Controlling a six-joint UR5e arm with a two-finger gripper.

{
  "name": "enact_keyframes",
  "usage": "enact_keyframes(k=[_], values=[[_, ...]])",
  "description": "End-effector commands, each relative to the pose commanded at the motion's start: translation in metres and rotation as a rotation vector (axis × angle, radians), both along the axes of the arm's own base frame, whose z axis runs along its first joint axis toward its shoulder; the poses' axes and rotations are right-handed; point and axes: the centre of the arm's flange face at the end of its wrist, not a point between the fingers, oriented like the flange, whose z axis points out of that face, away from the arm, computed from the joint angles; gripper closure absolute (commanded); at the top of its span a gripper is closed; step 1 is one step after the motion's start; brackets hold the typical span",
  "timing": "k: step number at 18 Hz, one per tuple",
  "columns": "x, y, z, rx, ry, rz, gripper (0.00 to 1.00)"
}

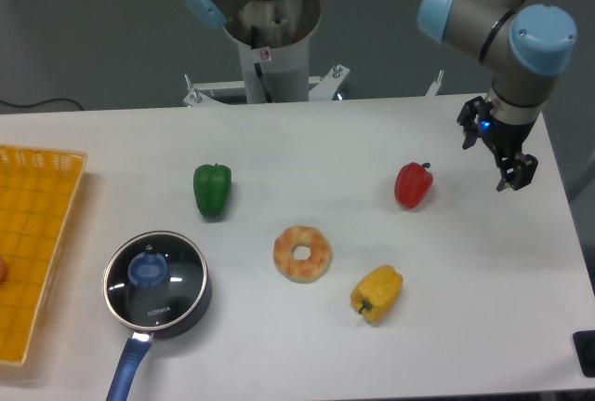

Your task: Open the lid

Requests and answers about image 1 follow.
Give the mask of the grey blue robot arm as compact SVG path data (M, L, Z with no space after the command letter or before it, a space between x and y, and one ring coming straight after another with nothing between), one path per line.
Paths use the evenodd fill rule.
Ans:
M319 84L309 77L309 47L320 0L183 0L206 25L221 28L239 51L249 102L328 100L343 71ZM500 189L520 190L537 160L522 146L566 69L577 38L572 17L526 0L422 0L416 23L493 72L489 91L464 104L457 122L464 147L481 140L500 171Z

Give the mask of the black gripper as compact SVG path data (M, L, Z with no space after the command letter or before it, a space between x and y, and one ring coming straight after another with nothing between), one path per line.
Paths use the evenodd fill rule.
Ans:
M535 121L513 125L496 119L491 111L493 105L485 103L482 96L466 101L456 118L462 127L464 140L462 149L473 147L480 137L494 155L500 170L498 192L506 189L518 191L529 185L536 173L538 160L530 154L523 154L522 144L527 139Z

